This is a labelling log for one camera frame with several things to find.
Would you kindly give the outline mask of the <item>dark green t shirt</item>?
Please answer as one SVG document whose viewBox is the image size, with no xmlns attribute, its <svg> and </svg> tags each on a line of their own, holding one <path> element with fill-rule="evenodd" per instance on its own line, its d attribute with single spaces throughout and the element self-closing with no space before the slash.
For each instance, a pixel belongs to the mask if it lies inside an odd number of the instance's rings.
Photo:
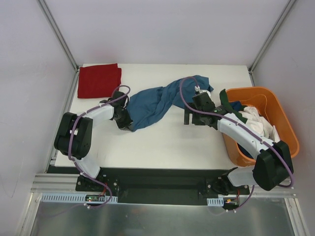
<svg viewBox="0 0 315 236">
<path fill-rule="evenodd" d="M 243 122 L 243 123 L 247 122 L 248 119 L 242 116 L 241 111 L 237 112 L 237 111 L 232 109 L 230 102 L 228 100 L 226 89 L 221 90 L 219 96 L 220 96 L 221 105 L 223 105 L 223 107 L 229 113 L 233 113 L 241 122 Z"/>
</svg>

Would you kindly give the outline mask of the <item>teal blue t shirt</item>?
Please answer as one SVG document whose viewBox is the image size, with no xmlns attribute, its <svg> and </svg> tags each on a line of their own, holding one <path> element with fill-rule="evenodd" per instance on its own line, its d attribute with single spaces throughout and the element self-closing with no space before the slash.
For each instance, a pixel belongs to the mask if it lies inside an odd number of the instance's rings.
<svg viewBox="0 0 315 236">
<path fill-rule="evenodd" d="M 155 124 L 173 105 L 183 109 L 185 105 L 180 96 L 181 81 L 182 79 L 178 79 L 165 87 L 145 89 L 131 96 L 127 105 L 127 111 L 133 120 L 130 130 L 135 132 Z M 214 90 L 208 77 L 194 75 L 191 78 L 185 78 L 182 84 L 182 94 L 187 103 L 192 102 L 196 85 L 199 85 L 201 90 L 208 92 Z"/>
</svg>

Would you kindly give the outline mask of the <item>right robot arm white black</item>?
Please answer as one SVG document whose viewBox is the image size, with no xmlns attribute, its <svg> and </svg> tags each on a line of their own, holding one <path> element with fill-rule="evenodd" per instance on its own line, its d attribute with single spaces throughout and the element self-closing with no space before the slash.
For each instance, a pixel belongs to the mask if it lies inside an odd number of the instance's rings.
<svg viewBox="0 0 315 236">
<path fill-rule="evenodd" d="M 184 105 L 199 122 L 232 138 L 255 160 L 253 166 L 235 167 L 218 177 L 211 184 L 214 191 L 227 195 L 246 185 L 258 185 L 266 191 L 293 186 L 294 169 L 287 143 L 274 142 L 250 129 L 230 108 L 215 106 L 206 92 L 197 92 L 192 100 L 192 105 Z"/>
</svg>

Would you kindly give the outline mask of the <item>white t shirt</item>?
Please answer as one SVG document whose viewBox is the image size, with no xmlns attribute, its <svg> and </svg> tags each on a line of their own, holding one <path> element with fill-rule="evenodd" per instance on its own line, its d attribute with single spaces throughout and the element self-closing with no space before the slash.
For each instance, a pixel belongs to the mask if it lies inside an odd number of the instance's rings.
<svg viewBox="0 0 315 236">
<path fill-rule="evenodd" d="M 239 112 L 243 118 L 246 118 L 246 126 L 261 136 L 268 138 L 274 142 L 279 142 L 281 139 L 274 125 L 263 116 L 261 116 L 256 107 L 246 106 Z"/>
</svg>

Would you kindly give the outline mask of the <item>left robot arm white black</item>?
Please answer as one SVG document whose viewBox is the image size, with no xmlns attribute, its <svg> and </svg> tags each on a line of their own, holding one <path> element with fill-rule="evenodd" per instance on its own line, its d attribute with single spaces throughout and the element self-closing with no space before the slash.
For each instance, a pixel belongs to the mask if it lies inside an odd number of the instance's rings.
<svg viewBox="0 0 315 236">
<path fill-rule="evenodd" d="M 63 114 L 54 148 L 66 155 L 81 175 L 88 177 L 87 186 L 93 191 L 99 191 L 104 186 L 104 179 L 99 176 L 101 167 L 90 155 L 93 129 L 104 121 L 113 120 L 120 130 L 130 130 L 133 121 L 126 108 L 128 103 L 127 94 L 115 91 L 111 98 L 102 100 L 81 114 Z"/>
</svg>

